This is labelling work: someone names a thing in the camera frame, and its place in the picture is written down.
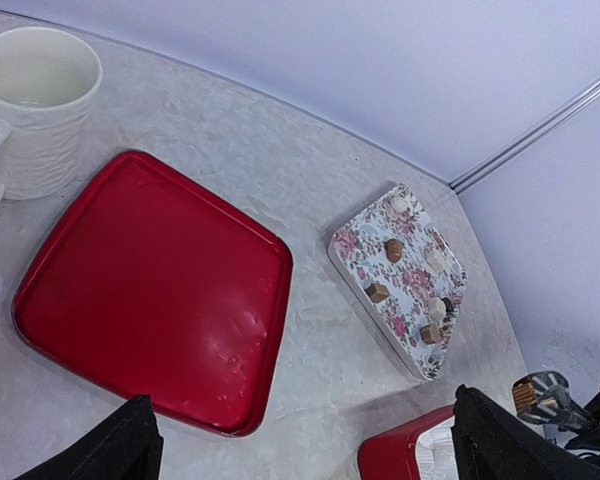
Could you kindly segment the steel serving tongs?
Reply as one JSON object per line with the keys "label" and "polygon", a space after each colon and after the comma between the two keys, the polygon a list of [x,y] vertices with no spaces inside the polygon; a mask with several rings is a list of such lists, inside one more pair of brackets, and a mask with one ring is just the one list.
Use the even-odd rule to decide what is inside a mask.
{"label": "steel serving tongs", "polygon": [[516,382],[519,381],[532,382],[536,392],[536,404],[533,407],[520,413],[516,411],[519,419],[535,425],[557,425],[575,433],[596,425],[592,415],[571,398],[569,382],[559,372],[534,372]]}

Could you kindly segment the tan hexagon chocolate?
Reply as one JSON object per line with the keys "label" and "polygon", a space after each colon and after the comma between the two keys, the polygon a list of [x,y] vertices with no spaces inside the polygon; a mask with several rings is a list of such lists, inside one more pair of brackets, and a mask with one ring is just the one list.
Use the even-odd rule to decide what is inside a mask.
{"label": "tan hexagon chocolate", "polygon": [[437,323],[429,323],[420,328],[420,337],[424,344],[433,345],[441,341],[440,328]]}

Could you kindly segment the light brown chocolate cube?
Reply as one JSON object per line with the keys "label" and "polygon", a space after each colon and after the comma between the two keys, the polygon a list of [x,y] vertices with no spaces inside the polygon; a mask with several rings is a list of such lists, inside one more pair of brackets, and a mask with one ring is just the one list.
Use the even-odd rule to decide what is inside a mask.
{"label": "light brown chocolate cube", "polygon": [[369,300],[374,304],[381,303],[390,297],[390,292],[388,288],[379,282],[375,282],[369,285],[365,289],[365,293],[368,296]]}

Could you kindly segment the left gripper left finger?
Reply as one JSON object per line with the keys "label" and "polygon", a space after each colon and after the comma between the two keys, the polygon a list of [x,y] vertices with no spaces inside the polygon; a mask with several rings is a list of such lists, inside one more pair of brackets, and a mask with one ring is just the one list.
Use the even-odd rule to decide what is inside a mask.
{"label": "left gripper left finger", "polygon": [[22,479],[157,479],[163,453],[148,395],[136,395]]}

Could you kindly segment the small black chocolate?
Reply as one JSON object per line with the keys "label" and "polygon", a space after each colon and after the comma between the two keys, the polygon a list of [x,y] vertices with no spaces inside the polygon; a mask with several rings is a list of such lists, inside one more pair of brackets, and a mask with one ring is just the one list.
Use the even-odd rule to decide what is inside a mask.
{"label": "small black chocolate", "polygon": [[454,305],[449,298],[447,298],[447,297],[442,298],[442,302],[445,305],[445,309],[446,309],[447,313],[451,313],[454,311]]}

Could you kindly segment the red tin lid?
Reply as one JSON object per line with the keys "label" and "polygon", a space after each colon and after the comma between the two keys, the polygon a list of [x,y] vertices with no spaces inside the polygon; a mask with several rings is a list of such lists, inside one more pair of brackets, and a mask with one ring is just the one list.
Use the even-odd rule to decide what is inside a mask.
{"label": "red tin lid", "polygon": [[12,301],[21,337],[175,420],[262,423],[293,270],[284,241],[157,158],[126,151],[57,221]]}

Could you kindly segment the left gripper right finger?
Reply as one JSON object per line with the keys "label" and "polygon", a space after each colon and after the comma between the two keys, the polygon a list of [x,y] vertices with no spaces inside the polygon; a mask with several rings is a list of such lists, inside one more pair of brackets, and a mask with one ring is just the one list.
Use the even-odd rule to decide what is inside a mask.
{"label": "left gripper right finger", "polygon": [[455,396],[460,480],[600,480],[600,467],[548,442],[480,390],[461,385]]}

